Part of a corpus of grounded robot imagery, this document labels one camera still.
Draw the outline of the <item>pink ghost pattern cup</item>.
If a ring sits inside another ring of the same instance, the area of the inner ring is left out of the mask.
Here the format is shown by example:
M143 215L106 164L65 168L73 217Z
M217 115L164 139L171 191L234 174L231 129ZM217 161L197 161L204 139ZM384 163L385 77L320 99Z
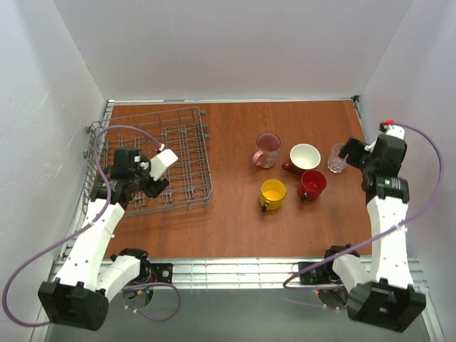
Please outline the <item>pink ghost pattern cup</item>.
M281 147L280 138L273 133L262 133L256 139L256 151L252 164L256 167L270 169L277 163Z

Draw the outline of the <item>red floral mug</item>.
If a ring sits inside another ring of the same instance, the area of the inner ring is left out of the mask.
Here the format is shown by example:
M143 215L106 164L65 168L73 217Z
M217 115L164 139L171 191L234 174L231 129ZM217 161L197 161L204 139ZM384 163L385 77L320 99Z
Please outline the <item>red floral mug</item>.
M282 164L282 170L302 174L318 167L321 162L320 152L310 144L301 143L291 148L289 159Z

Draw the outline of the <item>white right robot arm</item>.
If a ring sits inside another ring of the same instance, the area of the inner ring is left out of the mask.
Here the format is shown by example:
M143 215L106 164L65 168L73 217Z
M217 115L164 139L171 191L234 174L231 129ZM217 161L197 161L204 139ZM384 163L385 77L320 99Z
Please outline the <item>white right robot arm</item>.
M407 151L402 138L381 134L373 147L349 138L339 156L358 168L366 194L372 246L366 269L349 248L338 251L333 273L347 293L348 317L395 332L404 332L426 307L425 295L413 286L404 221L410 193L398 173Z

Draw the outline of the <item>clear glass cup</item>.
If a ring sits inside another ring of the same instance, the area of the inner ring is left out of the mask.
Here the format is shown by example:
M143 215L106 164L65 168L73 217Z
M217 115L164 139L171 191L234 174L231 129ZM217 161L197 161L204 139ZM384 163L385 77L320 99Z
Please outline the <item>clear glass cup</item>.
M346 167L346 160L339 157L341 149L344 147L344 143L335 144L328 158L327 167L333 173L341 173Z

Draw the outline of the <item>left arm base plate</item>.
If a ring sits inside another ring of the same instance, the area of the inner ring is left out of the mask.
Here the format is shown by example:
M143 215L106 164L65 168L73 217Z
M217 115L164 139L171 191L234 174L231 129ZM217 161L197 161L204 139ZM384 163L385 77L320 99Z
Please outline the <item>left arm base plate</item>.
M174 265L171 263L151 263L141 266L139 275L127 283L128 286L150 282L172 283Z

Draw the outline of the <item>plain red mug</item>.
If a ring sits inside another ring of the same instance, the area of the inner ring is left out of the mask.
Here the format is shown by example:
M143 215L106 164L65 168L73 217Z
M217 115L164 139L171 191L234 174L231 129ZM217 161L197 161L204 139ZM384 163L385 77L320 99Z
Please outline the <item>plain red mug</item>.
M301 176L297 194L302 202L317 200L327 186L325 175L318 170L307 170Z

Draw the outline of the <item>grey wire dish rack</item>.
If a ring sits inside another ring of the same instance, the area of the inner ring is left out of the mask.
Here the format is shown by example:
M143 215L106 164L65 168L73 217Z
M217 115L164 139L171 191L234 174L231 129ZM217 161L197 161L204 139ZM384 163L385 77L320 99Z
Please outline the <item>grey wire dish rack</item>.
M149 199L143 193L136 194L126 209L127 217L165 210L191 209L207 204L212 198L213 186L206 146L209 133L203 122L204 115L205 111L198 107L187 107L116 118L113 109L108 109L102 120L94 121L85 128L90 144L83 152L83 157L87 160L87 173L81 199L82 211L87 212L90 192L98 176L93 160L95 135L111 125L140 128L177 156L177 162L162 176L170 182L167 188L155 199Z

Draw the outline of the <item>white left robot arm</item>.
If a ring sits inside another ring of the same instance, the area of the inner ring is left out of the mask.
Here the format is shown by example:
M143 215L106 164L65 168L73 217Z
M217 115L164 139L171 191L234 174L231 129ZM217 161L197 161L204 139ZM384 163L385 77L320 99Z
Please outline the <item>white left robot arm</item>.
M149 198L160 195L169 185L164 175L177 160L165 147L151 159L137 147L115 150L113 164L102 169L90 194L87 229L77 236L54 280L43 282L38 290L51 323L97 331L117 293L150 278L147 252L141 249L125 249L107 269L100 267L128 203L139 192Z

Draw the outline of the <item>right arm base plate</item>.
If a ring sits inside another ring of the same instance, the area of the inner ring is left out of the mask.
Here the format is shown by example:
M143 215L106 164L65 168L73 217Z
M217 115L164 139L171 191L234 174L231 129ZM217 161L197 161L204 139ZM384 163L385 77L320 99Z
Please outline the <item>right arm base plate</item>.
M301 271L302 269L312 266L314 262L300 261L292 264L291 270L293 272ZM331 270L330 265L324 264L311 270L306 274L299 276L300 285L304 286L317 286L317 285L341 285L340 278L334 271Z

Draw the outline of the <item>yellow cup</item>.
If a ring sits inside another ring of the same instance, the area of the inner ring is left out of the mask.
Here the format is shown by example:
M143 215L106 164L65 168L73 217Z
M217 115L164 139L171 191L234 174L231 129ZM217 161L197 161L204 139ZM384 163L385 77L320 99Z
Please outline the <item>yellow cup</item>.
M265 180L260 187L259 204L261 211L278 210L286 197L286 185L278 179Z

